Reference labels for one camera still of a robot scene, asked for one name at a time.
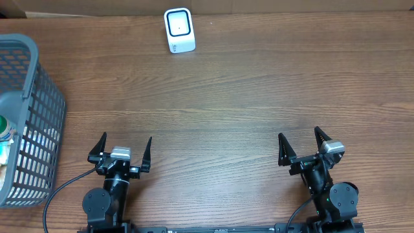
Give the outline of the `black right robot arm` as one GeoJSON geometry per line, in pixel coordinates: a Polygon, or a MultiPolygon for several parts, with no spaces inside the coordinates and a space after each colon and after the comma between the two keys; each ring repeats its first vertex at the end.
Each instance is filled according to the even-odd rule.
{"type": "Polygon", "coordinates": [[[363,232],[363,224],[354,223],[357,216],[359,190],[350,182],[333,183],[329,170],[338,164],[345,153],[339,140],[330,138],[320,127],[314,128],[318,150],[313,155],[298,157],[283,133],[278,134],[279,166],[289,166],[291,175],[301,175],[310,198],[298,207],[283,227],[284,232],[363,232]],[[314,203],[316,215],[305,223],[292,224],[294,218],[314,203]]]}

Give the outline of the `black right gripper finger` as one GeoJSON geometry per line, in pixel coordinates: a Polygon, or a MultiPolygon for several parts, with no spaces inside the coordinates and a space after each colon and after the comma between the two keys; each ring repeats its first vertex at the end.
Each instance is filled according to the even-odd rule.
{"type": "Polygon", "coordinates": [[[321,148],[321,145],[328,140],[332,140],[319,126],[314,128],[314,134],[316,137],[316,142],[318,145],[318,149],[321,148]]]}
{"type": "Polygon", "coordinates": [[[278,134],[278,142],[279,142],[278,165],[279,166],[291,165],[292,160],[297,158],[295,151],[292,149],[291,145],[289,144],[287,138],[284,136],[283,133],[278,134]]]}

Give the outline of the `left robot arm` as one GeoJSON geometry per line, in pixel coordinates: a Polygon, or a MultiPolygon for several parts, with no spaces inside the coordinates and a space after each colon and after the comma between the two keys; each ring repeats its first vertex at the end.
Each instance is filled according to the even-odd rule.
{"type": "Polygon", "coordinates": [[[151,167],[151,141],[149,139],[140,166],[131,165],[131,149],[115,146],[105,151],[107,134],[104,133],[87,160],[94,171],[104,176],[103,186],[88,191],[82,202],[87,214],[87,232],[136,232],[131,221],[124,219],[127,193],[131,179],[139,179],[151,167]]]}

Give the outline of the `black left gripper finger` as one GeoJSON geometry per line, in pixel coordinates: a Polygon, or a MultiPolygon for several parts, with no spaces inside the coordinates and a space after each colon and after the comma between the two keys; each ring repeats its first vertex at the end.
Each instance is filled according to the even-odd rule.
{"type": "Polygon", "coordinates": [[[107,139],[107,133],[103,132],[100,140],[96,143],[94,148],[89,152],[89,156],[98,156],[105,150],[105,143],[107,139]]]}
{"type": "Polygon", "coordinates": [[[151,141],[152,137],[149,138],[146,149],[142,157],[141,172],[149,172],[151,167],[151,141]]]}

